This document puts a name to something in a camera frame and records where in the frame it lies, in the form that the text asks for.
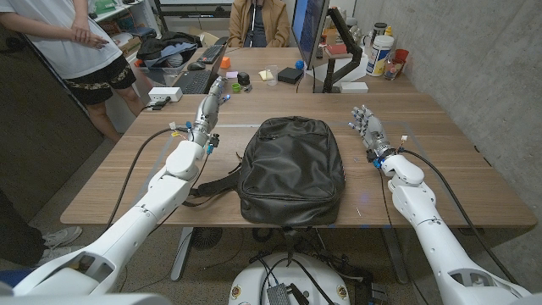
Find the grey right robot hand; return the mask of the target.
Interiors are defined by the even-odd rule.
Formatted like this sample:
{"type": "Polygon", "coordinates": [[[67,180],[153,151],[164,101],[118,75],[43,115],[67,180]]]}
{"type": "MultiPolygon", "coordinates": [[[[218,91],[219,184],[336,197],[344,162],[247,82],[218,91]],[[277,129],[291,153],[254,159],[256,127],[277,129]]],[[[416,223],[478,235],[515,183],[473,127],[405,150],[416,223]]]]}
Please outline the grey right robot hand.
{"type": "Polygon", "coordinates": [[[364,105],[360,108],[354,107],[351,114],[355,121],[349,122],[348,125],[359,132],[362,143],[367,148],[366,153],[369,163],[376,162],[377,167],[379,167],[394,152],[381,121],[364,105]]]}

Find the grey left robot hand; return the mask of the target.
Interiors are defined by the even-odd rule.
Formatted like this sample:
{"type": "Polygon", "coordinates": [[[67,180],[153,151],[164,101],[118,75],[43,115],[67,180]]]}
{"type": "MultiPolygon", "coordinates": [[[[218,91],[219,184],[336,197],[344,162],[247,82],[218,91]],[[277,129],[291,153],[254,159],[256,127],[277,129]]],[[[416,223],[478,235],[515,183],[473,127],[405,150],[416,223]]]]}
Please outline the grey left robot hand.
{"type": "Polygon", "coordinates": [[[196,112],[196,117],[191,128],[191,140],[204,147],[209,139],[209,134],[218,122],[219,107],[224,104],[229,95],[222,97],[224,86],[227,84],[225,77],[219,76],[209,89],[196,112]]]}

